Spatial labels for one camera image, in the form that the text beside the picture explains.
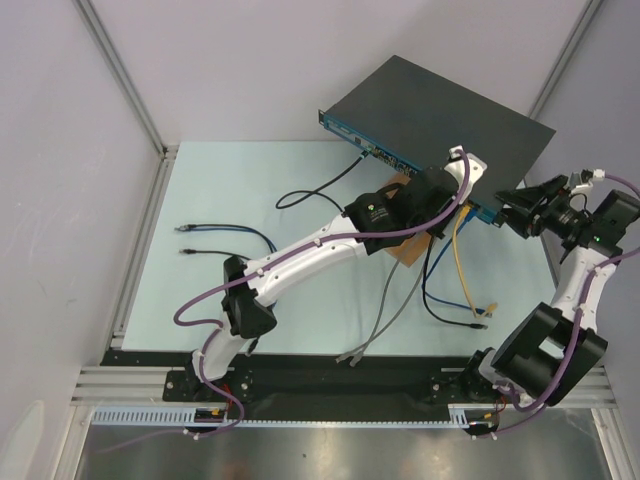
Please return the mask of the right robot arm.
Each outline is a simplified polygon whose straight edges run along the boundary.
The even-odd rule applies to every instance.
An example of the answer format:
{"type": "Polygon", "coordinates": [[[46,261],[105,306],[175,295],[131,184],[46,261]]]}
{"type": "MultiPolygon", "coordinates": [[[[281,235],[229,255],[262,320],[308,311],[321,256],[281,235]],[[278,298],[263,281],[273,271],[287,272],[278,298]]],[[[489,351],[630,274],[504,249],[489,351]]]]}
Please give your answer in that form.
{"type": "Polygon", "coordinates": [[[558,175],[497,193],[500,221],[523,238],[554,234],[564,250],[553,299],[540,303],[497,349],[476,352],[460,376],[463,395],[481,402],[507,395],[520,412],[554,406],[602,359],[607,341],[596,314],[606,283],[628,258],[619,242],[639,218],[639,190],[612,190],[594,211],[575,197],[612,176],[603,169],[558,175]]]}

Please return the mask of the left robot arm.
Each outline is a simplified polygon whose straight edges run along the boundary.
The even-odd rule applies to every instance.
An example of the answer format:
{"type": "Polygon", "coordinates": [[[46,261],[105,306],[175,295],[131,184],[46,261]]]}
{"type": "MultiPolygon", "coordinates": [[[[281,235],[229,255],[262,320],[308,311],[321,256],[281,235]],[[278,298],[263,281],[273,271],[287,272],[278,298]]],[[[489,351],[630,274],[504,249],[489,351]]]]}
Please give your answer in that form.
{"type": "Polygon", "coordinates": [[[200,296],[222,293],[222,314],[192,354],[187,391],[199,400],[214,397],[241,348],[276,327],[274,306],[289,289],[336,264],[398,247],[434,229],[455,211],[470,187],[470,170],[462,163],[430,167],[398,188],[360,195],[318,231],[269,257],[227,259],[224,283],[200,296]]]}

